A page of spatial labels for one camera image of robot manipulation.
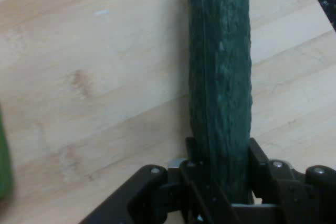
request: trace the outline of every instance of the wooden tabletop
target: wooden tabletop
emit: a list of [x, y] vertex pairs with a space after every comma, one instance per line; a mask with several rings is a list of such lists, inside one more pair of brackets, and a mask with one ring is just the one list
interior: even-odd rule
[[[253, 126], [269, 157], [336, 168], [336, 36], [316, 0], [250, 0]], [[77, 223], [185, 156], [187, 0], [0, 0], [15, 191], [0, 222]]]

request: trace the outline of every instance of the green object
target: green object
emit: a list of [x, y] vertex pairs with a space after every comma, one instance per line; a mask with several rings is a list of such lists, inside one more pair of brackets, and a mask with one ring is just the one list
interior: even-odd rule
[[0, 198], [5, 197], [11, 191], [12, 184], [11, 160], [0, 111]]
[[248, 202], [249, 0], [189, 0], [191, 128], [228, 199]]

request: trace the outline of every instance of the light wood surface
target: light wood surface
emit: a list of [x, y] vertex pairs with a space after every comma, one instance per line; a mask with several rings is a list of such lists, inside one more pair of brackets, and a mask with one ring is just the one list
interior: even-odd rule
[[[336, 168], [336, 36], [316, 0], [250, 0], [251, 135]], [[187, 0], [0, 0], [15, 192], [0, 222], [77, 223], [138, 168], [185, 155]], [[174, 217], [170, 223], [176, 223]]]

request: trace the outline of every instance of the green cucumber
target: green cucumber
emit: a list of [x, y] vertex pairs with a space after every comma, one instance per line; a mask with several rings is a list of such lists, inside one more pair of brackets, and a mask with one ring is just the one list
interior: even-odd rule
[[191, 128], [228, 199], [248, 202], [249, 0], [189, 0]]

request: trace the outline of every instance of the wooden table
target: wooden table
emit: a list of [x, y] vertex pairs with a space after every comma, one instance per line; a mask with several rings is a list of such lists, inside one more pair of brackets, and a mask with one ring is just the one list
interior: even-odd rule
[[[250, 0], [253, 128], [336, 168], [336, 36], [316, 0]], [[138, 168], [185, 156], [187, 0], [0, 0], [15, 174], [0, 222], [77, 223]]]

